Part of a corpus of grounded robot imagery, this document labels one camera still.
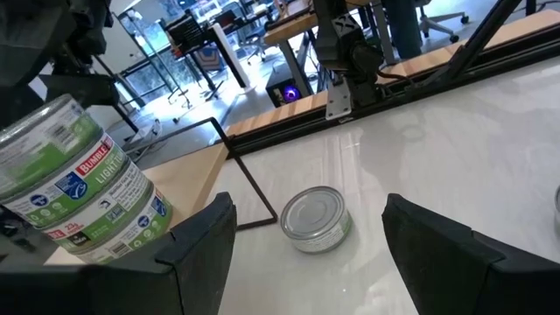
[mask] stacked tuna cans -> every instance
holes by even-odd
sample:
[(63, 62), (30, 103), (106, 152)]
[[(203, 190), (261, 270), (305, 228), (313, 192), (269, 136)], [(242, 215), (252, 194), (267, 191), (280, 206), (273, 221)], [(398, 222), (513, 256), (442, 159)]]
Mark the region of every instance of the stacked tuna cans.
[(0, 203), (86, 263), (164, 234), (172, 205), (63, 95), (0, 133)]

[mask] person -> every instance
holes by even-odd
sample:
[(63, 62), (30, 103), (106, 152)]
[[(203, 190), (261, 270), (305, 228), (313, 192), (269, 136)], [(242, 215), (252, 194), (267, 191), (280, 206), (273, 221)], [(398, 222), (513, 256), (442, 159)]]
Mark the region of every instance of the person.
[(418, 26), (415, 0), (383, 1), (389, 29), (396, 50), (406, 60), (422, 54), (422, 37)]

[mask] white tabletop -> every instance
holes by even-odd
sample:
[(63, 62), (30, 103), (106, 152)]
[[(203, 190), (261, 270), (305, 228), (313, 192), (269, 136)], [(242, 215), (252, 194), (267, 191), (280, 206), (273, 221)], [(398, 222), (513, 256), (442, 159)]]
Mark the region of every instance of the white tabletop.
[[(220, 314), (416, 314), (381, 214), (388, 193), (560, 262), (560, 59), (371, 115), (244, 157), (281, 211), (296, 193), (343, 193), (354, 226), (333, 252), (296, 251), (279, 226), (240, 232)], [(263, 214), (236, 166), (239, 221)]]

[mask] green can label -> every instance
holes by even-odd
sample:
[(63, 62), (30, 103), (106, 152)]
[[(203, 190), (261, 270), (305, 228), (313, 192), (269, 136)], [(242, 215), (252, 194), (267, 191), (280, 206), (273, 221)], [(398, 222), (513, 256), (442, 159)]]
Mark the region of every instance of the green can label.
[(133, 163), (111, 185), (80, 213), (42, 232), (68, 251), (93, 247), (130, 222), (153, 190), (150, 181)]
[(4, 205), (40, 228), (61, 221), (91, 200), (123, 168), (127, 157), (108, 135), (46, 184)]
[(108, 263), (165, 234), (172, 220), (172, 205), (154, 188), (143, 211), (117, 236), (85, 254), (86, 263)]
[(71, 100), (29, 133), (0, 149), (0, 196), (9, 197), (56, 171), (101, 133)]

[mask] purple light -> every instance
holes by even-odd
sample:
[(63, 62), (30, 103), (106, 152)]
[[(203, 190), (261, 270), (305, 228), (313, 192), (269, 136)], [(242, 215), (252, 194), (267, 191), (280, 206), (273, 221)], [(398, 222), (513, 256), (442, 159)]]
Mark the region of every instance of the purple light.
[(286, 102), (294, 102), (299, 100), (301, 97), (301, 94), (299, 93), (299, 90), (293, 86), (287, 86), (284, 88), (283, 90), (283, 99)]

